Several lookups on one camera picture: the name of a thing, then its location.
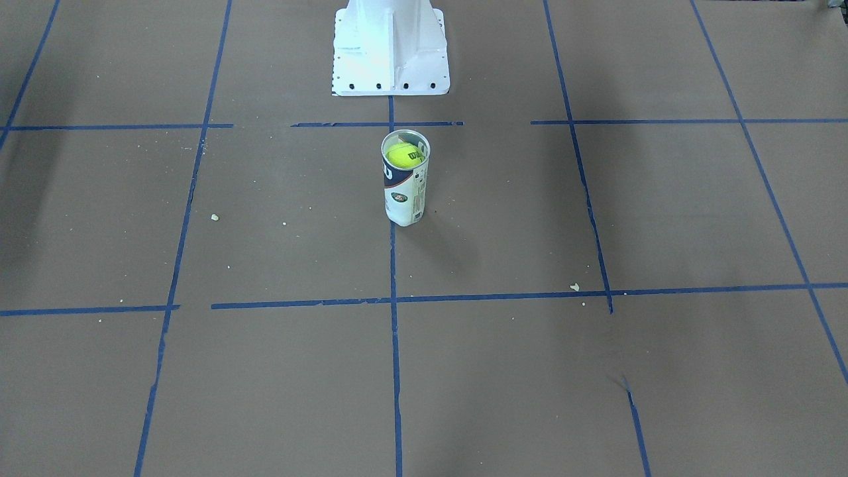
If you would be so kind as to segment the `yellow tennis ball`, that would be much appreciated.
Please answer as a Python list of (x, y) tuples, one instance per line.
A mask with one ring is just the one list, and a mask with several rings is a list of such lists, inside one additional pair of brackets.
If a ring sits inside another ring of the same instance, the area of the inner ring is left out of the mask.
[(386, 158), (391, 166), (401, 170), (414, 169), (426, 159), (419, 147), (408, 142), (391, 145), (386, 152)]

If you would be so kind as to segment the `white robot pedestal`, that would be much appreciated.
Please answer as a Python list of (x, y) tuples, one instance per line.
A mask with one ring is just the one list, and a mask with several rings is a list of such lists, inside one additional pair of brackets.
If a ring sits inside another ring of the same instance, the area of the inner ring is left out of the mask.
[(349, 1), (335, 12), (333, 95), (427, 96), (449, 90), (445, 15), (430, 1)]

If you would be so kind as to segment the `clear tennis ball can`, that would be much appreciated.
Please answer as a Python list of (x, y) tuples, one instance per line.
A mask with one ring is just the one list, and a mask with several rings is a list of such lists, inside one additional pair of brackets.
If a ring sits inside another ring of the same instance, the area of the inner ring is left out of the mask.
[[(397, 142), (415, 144), (425, 155), (424, 163), (414, 169), (401, 170), (388, 163), (386, 152)], [(397, 226), (408, 227), (421, 220), (426, 207), (427, 174), (430, 160), (430, 144), (420, 133), (400, 129), (385, 136), (381, 145), (384, 164), (385, 211)]]

